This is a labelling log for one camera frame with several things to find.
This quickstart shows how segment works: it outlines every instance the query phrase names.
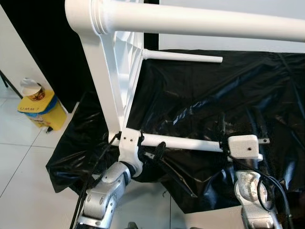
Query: floor tile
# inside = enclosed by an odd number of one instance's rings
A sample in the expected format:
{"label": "floor tile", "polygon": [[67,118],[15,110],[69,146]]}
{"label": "floor tile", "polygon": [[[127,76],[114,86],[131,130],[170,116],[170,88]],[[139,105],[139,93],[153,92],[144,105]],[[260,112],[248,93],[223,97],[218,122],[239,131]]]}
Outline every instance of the floor tile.
{"label": "floor tile", "polygon": [[171,229],[244,229],[241,207],[184,214],[172,199]]}
{"label": "floor tile", "polygon": [[[30,148],[0,198],[1,229],[69,228],[77,195],[70,189],[54,193],[45,169],[52,153],[51,148]],[[169,229],[170,195],[164,191],[161,184],[132,181],[118,204],[111,229],[126,228],[130,221],[142,229]]]}
{"label": "floor tile", "polygon": [[46,163],[54,149],[31,147],[0,198],[1,229],[68,229],[77,195],[55,193]]}
{"label": "floor tile", "polygon": [[0,98],[8,99],[8,98],[19,98],[19,96],[14,92],[11,87],[5,87],[2,79],[0,78]]}
{"label": "floor tile", "polygon": [[0,106],[0,143],[32,145],[40,129],[17,111],[20,99],[7,99]]}
{"label": "floor tile", "polygon": [[44,130],[42,130],[39,133],[36,140],[34,141],[33,146],[43,146],[43,147],[53,147],[53,148],[55,148],[58,141],[60,140],[63,132],[65,131],[69,122],[71,121],[77,106],[78,106],[78,103],[76,104],[73,112],[70,113],[70,114],[67,114],[67,119],[66,119],[64,125],[62,126],[62,128],[60,130],[51,131],[49,133],[46,133]]}
{"label": "floor tile", "polygon": [[29,146],[0,144],[0,196],[28,150]]}
{"label": "floor tile", "polygon": [[0,98],[0,106],[1,106],[2,104],[4,104],[5,101],[6,101],[6,99]]}
{"label": "floor tile", "polygon": [[160,183],[132,181],[113,217],[111,229],[127,228],[135,222],[139,229],[169,229],[170,195]]}

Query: black garbage bag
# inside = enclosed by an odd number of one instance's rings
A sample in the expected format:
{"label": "black garbage bag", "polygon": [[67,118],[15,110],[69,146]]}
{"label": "black garbage bag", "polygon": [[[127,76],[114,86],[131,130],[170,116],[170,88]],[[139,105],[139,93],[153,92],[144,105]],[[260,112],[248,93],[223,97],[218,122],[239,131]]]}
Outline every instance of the black garbage bag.
{"label": "black garbage bag", "polygon": [[[257,134],[263,123],[271,143],[260,148],[258,168],[281,180],[299,207],[305,180],[305,55],[297,53],[178,51],[223,56],[223,63],[146,60],[127,127],[144,133],[217,141],[215,125],[225,112],[229,134]],[[107,144],[107,128],[95,93],[87,93],[61,137],[47,170],[59,192],[79,193]],[[100,169],[117,160],[112,147]],[[239,205],[234,168],[217,152],[166,149],[164,161],[197,198],[190,197],[157,164],[144,160],[140,182],[162,182],[185,213]]]}

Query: white cylindrical pipe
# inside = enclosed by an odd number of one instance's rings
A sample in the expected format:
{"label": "white cylindrical pipe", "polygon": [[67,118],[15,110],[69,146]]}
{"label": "white cylindrical pipe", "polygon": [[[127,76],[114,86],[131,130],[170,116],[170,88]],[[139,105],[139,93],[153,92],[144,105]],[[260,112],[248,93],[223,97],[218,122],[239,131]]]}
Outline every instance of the white cylindrical pipe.
{"label": "white cylindrical pipe", "polygon": [[222,152],[218,142],[151,134],[143,134],[143,136],[142,146],[158,146],[161,142],[165,142],[166,148]]}
{"label": "white cylindrical pipe", "polygon": [[299,19],[108,0],[98,8],[92,21],[100,33],[136,31],[305,42],[305,20]]}
{"label": "white cylindrical pipe", "polygon": [[157,60],[172,60],[172,61],[214,62],[214,63],[221,63],[223,61],[223,58],[219,56],[203,56],[203,55],[176,53],[176,52],[161,52],[161,51],[151,51],[148,49],[144,49],[142,54],[145,60],[157,59]]}

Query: white 3d-printed part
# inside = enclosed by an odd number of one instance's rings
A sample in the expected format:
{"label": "white 3d-printed part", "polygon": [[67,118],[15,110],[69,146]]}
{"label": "white 3d-printed part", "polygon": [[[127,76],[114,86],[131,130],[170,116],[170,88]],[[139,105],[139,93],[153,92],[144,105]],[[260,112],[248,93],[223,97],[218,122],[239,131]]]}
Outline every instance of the white 3d-printed part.
{"label": "white 3d-printed part", "polygon": [[255,135],[232,136],[228,139],[231,156],[238,159],[260,159],[258,139]]}

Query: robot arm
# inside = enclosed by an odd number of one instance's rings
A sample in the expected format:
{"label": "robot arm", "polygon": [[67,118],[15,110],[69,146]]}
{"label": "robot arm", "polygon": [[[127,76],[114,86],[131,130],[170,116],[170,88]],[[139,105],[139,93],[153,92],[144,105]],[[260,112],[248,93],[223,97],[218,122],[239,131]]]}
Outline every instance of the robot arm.
{"label": "robot arm", "polygon": [[[257,185],[260,175],[251,170],[237,171],[238,181],[234,192],[242,205],[242,218],[246,229],[282,229],[276,218],[276,211],[266,211],[262,208],[257,194]],[[267,190],[261,185],[260,195],[263,204],[267,202]]]}
{"label": "robot arm", "polygon": [[130,180],[129,168],[122,162],[114,163],[100,182],[94,188],[87,190],[87,197],[77,220],[76,229],[81,229],[82,225],[88,225],[94,229],[109,229],[116,205]]}

